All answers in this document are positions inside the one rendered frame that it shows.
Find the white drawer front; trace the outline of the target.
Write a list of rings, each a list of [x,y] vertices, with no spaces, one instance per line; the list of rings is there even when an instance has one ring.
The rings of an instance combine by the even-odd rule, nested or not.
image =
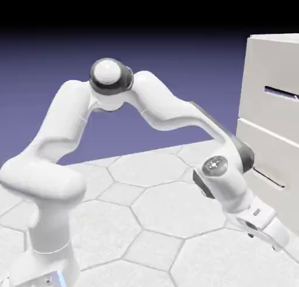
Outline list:
[[[255,153],[254,167],[286,184],[280,189],[254,170],[245,175],[254,193],[299,236],[299,147],[243,119],[238,120],[237,137]]]
[[[299,144],[299,101],[269,94],[265,86],[299,95],[299,33],[247,39],[239,116]]]

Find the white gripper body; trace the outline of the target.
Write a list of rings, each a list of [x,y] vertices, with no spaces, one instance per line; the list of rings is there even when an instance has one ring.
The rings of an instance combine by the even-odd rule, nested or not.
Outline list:
[[[251,190],[246,190],[226,197],[224,216],[226,228],[263,230],[276,217],[276,211]]]

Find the white cabinet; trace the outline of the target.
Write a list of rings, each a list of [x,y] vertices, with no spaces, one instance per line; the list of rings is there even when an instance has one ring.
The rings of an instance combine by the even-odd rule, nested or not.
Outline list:
[[[299,236],[299,33],[247,39],[237,137],[255,153],[247,183]]]

